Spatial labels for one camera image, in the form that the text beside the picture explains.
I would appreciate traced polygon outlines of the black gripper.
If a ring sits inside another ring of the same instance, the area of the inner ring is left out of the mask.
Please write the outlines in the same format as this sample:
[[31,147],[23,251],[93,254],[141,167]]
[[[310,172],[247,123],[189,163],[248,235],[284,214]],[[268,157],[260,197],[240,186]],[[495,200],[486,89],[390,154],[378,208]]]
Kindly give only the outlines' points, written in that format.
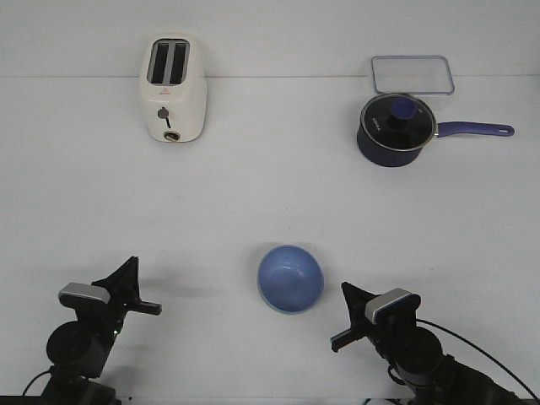
[[125,294],[131,289],[132,296],[108,300],[83,298],[75,310],[78,320],[103,338],[115,338],[122,331],[128,312],[160,315],[161,304],[142,301],[140,298],[138,265],[139,258],[131,256],[111,275],[91,283],[106,289],[110,295]]
[[395,357],[392,349],[393,340],[399,332],[416,327],[417,321],[393,320],[376,325],[371,324],[366,318],[365,308],[369,301],[378,297],[378,294],[372,294],[349,282],[342,282],[341,289],[348,310],[350,326],[349,329],[331,337],[331,350],[337,353],[350,343],[367,338],[383,359],[393,359]]

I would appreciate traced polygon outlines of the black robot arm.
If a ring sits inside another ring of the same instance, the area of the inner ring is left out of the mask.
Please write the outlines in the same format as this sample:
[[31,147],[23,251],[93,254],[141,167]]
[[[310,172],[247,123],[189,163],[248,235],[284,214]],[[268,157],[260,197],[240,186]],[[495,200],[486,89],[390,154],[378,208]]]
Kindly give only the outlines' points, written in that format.
[[128,312],[158,316],[162,306],[141,300],[136,256],[92,283],[68,283],[58,293],[76,319],[49,337],[46,354],[51,378],[41,397],[47,404],[120,404],[116,389],[99,378]]
[[421,298],[405,289],[372,294],[349,282],[341,284],[350,326],[331,338],[333,352],[368,338],[388,363],[387,373],[413,392],[411,404],[524,404],[514,392],[484,373],[444,354],[440,340],[421,324]]

